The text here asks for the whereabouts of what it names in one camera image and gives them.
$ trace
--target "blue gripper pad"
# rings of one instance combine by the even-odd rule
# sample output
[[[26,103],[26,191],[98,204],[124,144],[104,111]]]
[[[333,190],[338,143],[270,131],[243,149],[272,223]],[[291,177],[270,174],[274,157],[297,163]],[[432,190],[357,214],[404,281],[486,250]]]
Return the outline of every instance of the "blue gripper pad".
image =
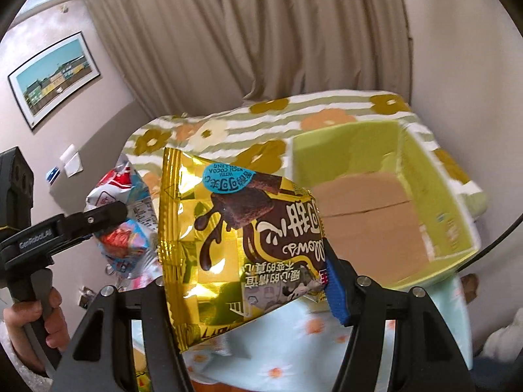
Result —
[[[346,304],[347,296],[345,288],[342,286],[340,279],[336,275],[336,271],[334,271],[328,259],[326,265],[329,282],[325,287],[325,296],[327,297],[330,312],[345,326],[350,320],[350,313],[347,310]]]

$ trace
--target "cable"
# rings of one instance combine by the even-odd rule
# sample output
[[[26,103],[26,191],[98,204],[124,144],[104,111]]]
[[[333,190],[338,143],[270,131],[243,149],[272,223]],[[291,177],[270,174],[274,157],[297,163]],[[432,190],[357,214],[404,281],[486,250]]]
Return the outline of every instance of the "cable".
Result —
[[[502,234],[499,236],[496,240],[494,240],[490,245],[488,245],[485,249],[483,249],[480,253],[478,253],[474,258],[472,258],[470,261],[467,261],[465,264],[463,264],[461,267],[459,267],[458,272],[464,270],[468,266],[472,265],[473,263],[477,262],[479,259],[483,258],[486,254],[488,254],[492,249],[494,249],[497,245],[499,245],[503,240],[505,240],[510,233],[512,233],[523,221],[523,214],[519,216],[517,220],[514,221],[514,223],[508,227]]]

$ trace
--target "beige curtain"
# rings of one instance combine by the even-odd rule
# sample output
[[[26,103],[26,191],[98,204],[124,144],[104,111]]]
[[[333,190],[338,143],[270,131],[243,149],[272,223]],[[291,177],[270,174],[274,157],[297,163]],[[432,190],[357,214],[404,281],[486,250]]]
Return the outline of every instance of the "beige curtain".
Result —
[[[85,0],[152,116],[350,88],[410,98],[402,0]]]

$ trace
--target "painting of buildings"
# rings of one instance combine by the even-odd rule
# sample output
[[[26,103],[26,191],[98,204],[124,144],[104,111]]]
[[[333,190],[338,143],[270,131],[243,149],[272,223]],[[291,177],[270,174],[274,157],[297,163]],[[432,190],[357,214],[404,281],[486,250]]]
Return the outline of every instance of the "painting of buildings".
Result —
[[[11,88],[29,126],[67,96],[99,76],[81,33],[54,44],[9,76]]]

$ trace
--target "finger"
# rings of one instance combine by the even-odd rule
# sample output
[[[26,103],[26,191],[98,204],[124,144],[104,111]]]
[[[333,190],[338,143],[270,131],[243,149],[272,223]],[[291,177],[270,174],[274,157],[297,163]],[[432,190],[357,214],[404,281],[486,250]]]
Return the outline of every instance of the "finger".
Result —
[[[61,308],[55,308],[44,323],[46,331],[52,335],[66,326],[64,314]]]
[[[64,352],[69,345],[69,333],[67,332],[67,326],[62,330],[47,336],[45,342],[49,348],[58,348],[61,352]]]
[[[42,315],[42,303],[19,302],[4,310],[4,322],[8,327],[22,327],[28,322],[36,321]]]
[[[62,296],[54,287],[51,289],[51,293],[49,293],[49,304],[52,308],[58,308],[62,305]]]

